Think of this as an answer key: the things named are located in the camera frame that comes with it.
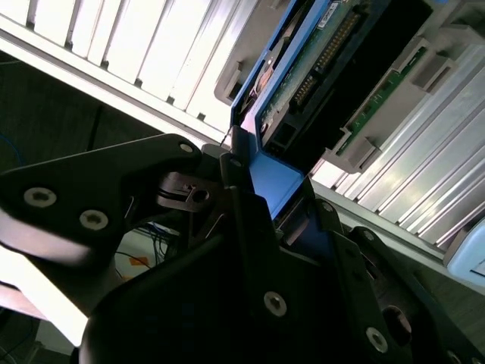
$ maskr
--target dark floor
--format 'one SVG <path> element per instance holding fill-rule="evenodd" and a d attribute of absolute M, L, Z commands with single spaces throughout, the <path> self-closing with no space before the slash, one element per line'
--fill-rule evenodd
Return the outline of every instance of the dark floor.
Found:
<path fill-rule="evenodd" d="M 0 54 L 0 61 L 8 59 Z M 0 66 L 0 172 L 21 162 L 44 162 L 158 133 L 25 64 Z M 5 138 L 16 146 L 21 160 Z M 428 268 L 414 269 L 451 319 L 485 353 L 485 297 Z M 18 362 L 33 344 L 36 322 L 16 314 L 0 332 L 0 347 L 9 350 L 31 332 L 31 325 L 32 335 L 12 354 Z M 65 360 L 41 351 L 35 362 Z"/>

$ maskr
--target bright light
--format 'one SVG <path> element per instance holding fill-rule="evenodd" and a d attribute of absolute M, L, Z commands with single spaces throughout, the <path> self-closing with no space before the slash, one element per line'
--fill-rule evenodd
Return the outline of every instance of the bright light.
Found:
<path fill-rule="evenodd" d="M 129 83 L 135 82 L 164 4 L 164 0 L 124 2 L 119 24 L 108 50 L 110 72 Z"/>
<path fill-rule="evenodd" d="M 329 162 L 324 162 L 312 179 L 327 188 L 332 188 L 344 174 L 345 172 L 340 168 Z"/>
<path fill-rule="evenodd" d="M 103 61 L 120 3 L 121 0 L 103 1 L 91 46 L 89 47 L 88 59 L 94 64 L 100 65 Z"/>
<path fill-rule="evenodd" d="M 175 2 L 161 20 L 140 72 L 142 88 L 166 100 L 192 46 L 211 0 Z"/>
<path fill-rule="evenodd" d="M 64 47 L 75 0 L 38 0 L 35 32 Z"/>
<path fill-rule="evenodd" d="M 187 112 L 193 116 L 203 113 L 206 115 L 205 122 L 219 130 L 226 130 L 230 123 L 230 107 L 216 99 L 214 88 L 221 70 L 227 62 L 234 44 L 236 43 L 243 27 L 251 15 L 257 0 L 243 0 L 239 3 L 236 12 L 224 33 L 221 42 L 212 56 L 211 63 L 207 67 L 201 79 Z"/>
<path fill-rule="evenodd" d="M 17 238 L 43 243 L 45 233 L 15 221 L 0 210 L 2 239 Z M 0 281 L 18 288 L 23 295 L 75 346 L 81 344 L 87 317 L 30 260 L 0 246 Z"/>
<path fill-rule="evenodd" d="M 204 142 L 193 136 L 194 132 L 186 129 L 185 126 L 214 141 L 220 141 L 224 136 L 224 133 L 219 130 L 215 130 L 184 111 L 162 102 L 68 50 L 37 36 L 25 27 L 0 17 L 0 29 L 15 37 L 0 36 L 0 49 L 2 51 L 155 129 L 164 133 L 179 134 L 199 147 L 208 143 L 208 141 Z M 167 117 L 178 121 L 181 127 L 176 127 L 171 122 L 166 121 Z"/>
<path fill-rule="evenodd" d="M 71 38 L 73 52 L 85 58 L 88 55 L 96 22 L 102 8 L 102 0 L 83 0 L 77 13 Z"/>
<path fill-rule="evenodd" d="M 0 14 L 25 25 L 29 11 L 29 0 L 0 0 Z"/>
<path fill-rule="evenodd" d="M 202 23 L 190 53 L 179 73 L 177 82 L 171 91 L 171 96 L 175 99 L 174 105 L 182 110 L 185 110 L 189 105 L 189 101 L 199 84 L 204 69 L 210 61 L 221 32 L 236 9 L 237 0 L 218 0 L 213 3 L 214 8 L 211 6 L 212 9 L 209 10 L 210 16 L 208 15 Z"/>

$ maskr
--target mounting hole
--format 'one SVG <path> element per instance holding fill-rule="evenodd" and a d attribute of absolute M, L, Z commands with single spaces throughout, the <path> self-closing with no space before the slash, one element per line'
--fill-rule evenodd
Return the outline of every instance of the mounting hole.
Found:
<path fill-rule="evenodd" d="M 108 226 L 108 216 L 98 210 L 86 210 L 79 217 L 79 221 L 86 229 L 98 231 Z"/>
<path fill-rule="evenodd" d="M 201 203 L 207 201 L 209 198 L 209 192 L 206 190 L 197 190 L 192 196 L 192 200 L 195 203 Z"/>
<path fill-rule="evenodd" d="M 365 331 L 367 339 L 379 353 L 386 353 L 389 349 L 386 338 L 376 328 L 368 328 Z"/>
<path fill-rule="evenodd" d="M 276 292 L 269 291 L 264 295 L 264 305 L 276 317 L 283 317 L 286 314 L 288 308 L 286 307 L 286 302 Z"/>
<path fill-rule="evenodd" d="M 44 187 L 29 188 L 23 194 L 23 200 L 34 207 L 45 208 L 57 201 L 57 196 L 51 190 Z"/>
<path fill-rule="evenodd" d="M 189 144 L 185 144 L 185 143 L 181 143 L 180 148 L 187 153 L 192 153 L 194 151 L 194 149 Z"/>
<path fill-rule="evenodd" d="M 401 347 L 411 342 L 411 323 L 405 314 L 395 306 L 388 306 L 382 311 L 387 330 L 394 341 Z"/>

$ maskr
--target blue cable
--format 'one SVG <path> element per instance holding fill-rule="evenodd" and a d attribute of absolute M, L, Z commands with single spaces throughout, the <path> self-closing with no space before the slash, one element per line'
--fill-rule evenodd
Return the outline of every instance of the blue cable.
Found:
<path fill-rule="evenodd" d="M 5 135 L 1 133 L 0 133 L 0 139 L 4 140 L 15 151 L 15 155 L 17 156 L 17 160 L 19 164 L 23 165 L 22 155 L 20 155 L 20 152 L 18 151 L 17 147 Z"/>
<path fill-rule="evenodd" d="M 167 231 L 160 229 L 157 225 L 155 225 L 153 222 L 150 224 L 158 233 L 162 235 L 170 235 Z"/>

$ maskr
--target circuit board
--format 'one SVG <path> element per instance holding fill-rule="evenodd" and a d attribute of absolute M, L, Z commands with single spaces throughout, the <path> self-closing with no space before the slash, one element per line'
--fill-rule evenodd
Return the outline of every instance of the circuit board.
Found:
<path fill-rule="evenodd" d="M 261 125 L 273 123 L 274 115 L 291 100 L 302 102 L 317 80 L 312 71 L 321 71 L 331 61 L 358 21 L 358 14 L 352 9 L 361 0 L 332 2 L 309 36 L 303 50 L 295 60 L 288 74 L 271 97 L 261 115 Z"/>
<path fill-rule="evenodd" d="M 415 56 L 409 61 L 409 63 L 402 69 L 401 72 L 391 70 L 385 77 L 385 81 L 381 86 L 372 94 L 369 100 L 361 108 L 361 112 L 357 114 L 354 120 L 348 126 L 349 131 L 352 133 L 346 142 L 340 147 L 337 155 L 342 155 L 346 150 L 346 147 L 352 142 L 353 138 L 358 134 L 360 130 L 366 125 L 366 123 L 375 115 L 380 107 L 386 102 L 391 94 L 398 88 L 401 82 L 405 79 L 412 68 L 419 62 L 426 48 L 421 47 L 416 52 Z"/>

